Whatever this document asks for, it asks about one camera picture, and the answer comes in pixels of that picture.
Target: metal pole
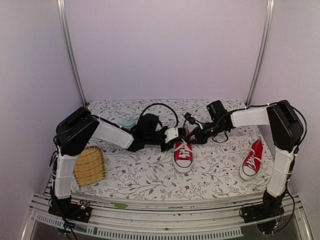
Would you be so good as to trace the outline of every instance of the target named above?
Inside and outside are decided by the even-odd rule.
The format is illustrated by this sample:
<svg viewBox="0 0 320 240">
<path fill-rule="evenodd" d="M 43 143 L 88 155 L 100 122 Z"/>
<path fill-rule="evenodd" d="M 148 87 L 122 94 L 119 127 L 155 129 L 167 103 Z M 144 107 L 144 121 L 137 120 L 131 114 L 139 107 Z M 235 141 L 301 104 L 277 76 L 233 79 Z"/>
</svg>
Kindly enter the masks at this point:
<svg viewBox="0 0 320 240">
<path fill-rule="evenodd" d="M 250 89 L 249 89 L 248 95 L 245 100 L 245 104 L 247 106 L 249 106 L 252 103 L 252 100 L 254 98 L 254 94 L 256 91 L 256 87 L 258 84 L 261 67 L 262 67 L 265 52 L 267 49 L 267 42 L 268 42 L 268 37 L 269 37 L 270 29 L 271 29 L 272 16 L 273 16 L 273 12 L 274 12 L 274 5 L 275 5 L 274 0 L 267 1 L 265 19 L 264 19 L 264 27 L 263 27 L 262 39 L 261 39 L 261 44 L 260 44 L 260 49 L 259 49 L 259 55 L 256 60 Z"/>
<path fill-rule="evenodd" d="M 82 105 L 85 106 L 87 104 L 87 101 L 86 101 L 84 89 L 83 89 L 81 81 L 80 81 L 79 72 L 78 72 L 78 68 L 76 65 L 76 59 L 75 59 L 75 55 L 74 55 L 72 44 L 71 44 L 71 38 L 70 38 L 68 21 L 67 21 L 67 14 L 66 14 L 66 7 L 65 7 L 65 0 L 57 0 L 57 5 L 58 5 L 58 12 L 59 12 L 59 18 L 60 18 L 60 23 L 61 23 L 61 29 L 62 29 L 62 33 L 63 33 L 63 37 L 64 37 L 64 43 L 65 43 L 66 51 L 68 54 L 74 83 L 75 83 L 77 92 L 79 94 L 79 98 L 81 100 L 81 103 L 82 103 Z"/>
</svg>

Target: white wall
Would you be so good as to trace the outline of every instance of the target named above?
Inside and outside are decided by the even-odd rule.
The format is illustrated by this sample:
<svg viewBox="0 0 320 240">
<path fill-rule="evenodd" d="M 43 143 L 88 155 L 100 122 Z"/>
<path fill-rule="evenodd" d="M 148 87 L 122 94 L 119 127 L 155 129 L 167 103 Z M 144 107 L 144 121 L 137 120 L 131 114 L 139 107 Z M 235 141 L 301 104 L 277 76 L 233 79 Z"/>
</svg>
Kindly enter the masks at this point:
<svg viewBox="0 0 320 240">
<path fill-rule="evenodd" d="M 0 239 L 17 240 L 49 179 L 56 125 L 80 106 L 54 0 L 0 7 Z"/>
<path fill-rule="evenodd" d="M 253 103 L 281 99 L 289 100 L 307 119 L 308 134 L 290 188 L 298 190 L 314 239 L 320 239 L 320 1 L 275 2 Z"/>
<path fill-rule="evenodd" d="M 246 98 L 266 0 L 65 4 L 89 101 Z"/>
</svg>

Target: green object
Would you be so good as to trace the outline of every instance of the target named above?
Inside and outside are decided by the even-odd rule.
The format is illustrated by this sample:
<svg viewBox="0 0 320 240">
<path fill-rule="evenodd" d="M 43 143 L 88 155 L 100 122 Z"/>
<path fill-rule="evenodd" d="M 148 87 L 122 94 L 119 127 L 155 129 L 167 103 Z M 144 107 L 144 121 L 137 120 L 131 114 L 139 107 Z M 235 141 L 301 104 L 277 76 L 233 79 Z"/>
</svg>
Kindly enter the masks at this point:
<svg viewBox="0 0 320 240">
<path fill-rule="evenodd" d="M 126 209 L 127 204 L 112 202 L 117 209 Z"/>
<path fill-rule="evenodd" d="M 136 119 L 133 116 L 127 116 L 122 119 L 122 127 L 130 130 L 133 126 L 136 125 Z"/>
</svg>

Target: red sneaker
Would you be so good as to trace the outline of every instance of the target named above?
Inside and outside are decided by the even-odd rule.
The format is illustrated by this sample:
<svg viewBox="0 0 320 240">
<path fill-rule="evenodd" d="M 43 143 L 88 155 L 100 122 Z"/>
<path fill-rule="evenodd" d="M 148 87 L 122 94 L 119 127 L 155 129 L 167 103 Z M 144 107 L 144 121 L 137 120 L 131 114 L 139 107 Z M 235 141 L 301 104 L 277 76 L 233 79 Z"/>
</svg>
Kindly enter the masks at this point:
<svg viewBox="0 0 320 240">
<path fill-rule="evenodd" d="M 263 150 L 264 147 L 261 142 L 261 137 L 259 137 L 258 140 L 252 144 L 249 155 L 240 166 L 240 177 L 242 179 L 248 181 L 254 179 L 258 175 Z"/>
<path fill-rule="evenodd" d="M 185 141 L 178 142 L 174 151 L 173 166 L 180 173 L 187 173 L 193 164 L 193 152 L 191 144 Z"/>
</svg>

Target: aluminum frame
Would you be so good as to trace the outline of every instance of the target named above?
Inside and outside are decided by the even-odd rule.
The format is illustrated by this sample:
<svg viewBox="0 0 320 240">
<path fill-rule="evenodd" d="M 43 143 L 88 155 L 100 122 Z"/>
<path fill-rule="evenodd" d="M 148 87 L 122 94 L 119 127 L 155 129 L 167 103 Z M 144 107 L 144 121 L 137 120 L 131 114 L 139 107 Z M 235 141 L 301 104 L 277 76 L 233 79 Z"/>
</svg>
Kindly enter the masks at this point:
<svg viewBox="0 0 320 240">
<path fill-rule="evenodd" d="M 300 231 L 302 240 L 312 240 L 309 224 L 303 210 L 302 203 L 298 195 L 293 196 L 295 199 L 295 217 Z M 45 224 L 55 224 L 58 228 L 62 222 L 60 217 L 48 214 L 48 201 L 50 196 L 46 193 L 34 194 L 29 207 L 29 218 L 22 236 L 22 240 L 29 240 L 32 235 L 35 221 L 38 221 L 38 215 L 51 218 L 40 222 Z M 258 204 L 261 199 L 245 201 L 245 203 Z M 191 236 L 193 234 L 209 233 L 216 231 L 228 231 L 230 229 L 241 228 L 256 223 L 267 222 L 262 220 L 258 222 L 244 223 L 243 218 L 239 216 L 239 209 L 244 204 L 243 201 L 234 201 L 222 204 L 220 201 L 212 202 L 210 205 L 194 207 L 142 207 L 135 206 L 133 202 L 128 205 L 126 209 L 118 209 L 111 203 L 102 203 L 92 201 L 91 207 L 92 215 L 89 223 L 76 223 L 75 232 L 91 235 L 96 237 L 103 237 L 99 235 L 105 232 L 114 232 L 121 234 L 142 234 L 144 236 L 166 236 L 171 234 L 177 236 Z M 289 216 L 293 210 L 293 202 L 289 196 L 283 199 L 282 205 L 285 210 L 285 216 Z"/>
<path fill-rule="evenodd" d="M 84 89 L 82 87 L 80 76 L 76 64 L 76 58 L 74 55 L 74 51 L 71 44 L 71 38 L 70 38 L 70 32 L 68 27 L 68 21 L 67 21 L 67 13 L 66 13 L 66 6 L 65 6 L 65 0 L 57 0 L 57 6 L 58 6 L 58 12 L 59 12 L 59 18 L 61 23 L 61 30 L 64 38 L 64 43 L 66 47 L 66 52 L 68 54 L 71 71 L 74 79 L 74 83 L 79 95 L 79 98 L 81 100 L 81 103 L 83 106 L 86 106 L 87 100 L 85 96 Z"/>
<path fill-rule="evenodd" d="M 256 60 L 249 92 L 248 92 L 248 95 L 245 100 L 246 106 L 249 106 L 252 103 L 254 95 L 255 95 L 255 91 L 257 88 L 261 67 L 262 67 L 265 52 L 267 49 L 267 42 L 268 42 L 269 33 L 270 33 L 270 29 L 271 29 L 272 17 L 273 17 L 273 13 L 274 13 L 274 6 L 275 6 L 274 0 L 267 1 L 262 39 L 261 39 L 259 54 L 258 54 L 258 58 Z"/>
<path fill-rule="evenodd" d="M 270 33 L 270 29 L 271 29 L 272 17 L 273 17 L 273 12 L 274 12 L 274 5 L 275 5 L 274 0 L 267 0 L 266 12 L 265 12 L 265 18 L 264 18 L 264 27 L 263 27 L 263 32 L 262 32 L 262 39 L 261 39 L 261 43 L 260 43 L 258 58 L 257 58 L 256 64 L 255 64 L 249 92 L 248 92 L 246 100 L 245 100 L 245 104 L 247 106 L 249 106 L 252 103 L 253 97 L 254 97 L 254 94 L 255 94 L 255 91 L 257 88 L 259 75 L 260 75 L 260 71 L 262 68 L 262 64 L 263 64 L 263 60 L 264 60 L 264 56 L 265 56 L 265 52 L 266 52 L 266 48 L 267 48 L 269 33 Z M 68 27 L 65 0 L 57 0 L 57 6 L 58 6 L 60 23 L 61 23 L 61 30 L 63 33 L 69 62 L 71 65 L 71 71 L 72 71 L 72 75 L 74 78 L 74 83 L 76 85 L 76 89 L 77 89 L 79 98 L 81 100 L 81 103 L 85 106 L 87 104 L 87 100 L 86 100 L 85 92 L 84 92 L 84 89 L 82 87 L 82 83 L 80 80 L 80 76 L 79 76 L 79 72 L 78 72 L 78 68 L 77 68 L 77 64 L 76 64 L 76 59 L 75 59 L 74 51 L 73 51 L 72 44 L 71 44 L 71 37 L 70 37 L 70 32 L 69 32 L 69 27 Z"/>
</svg>

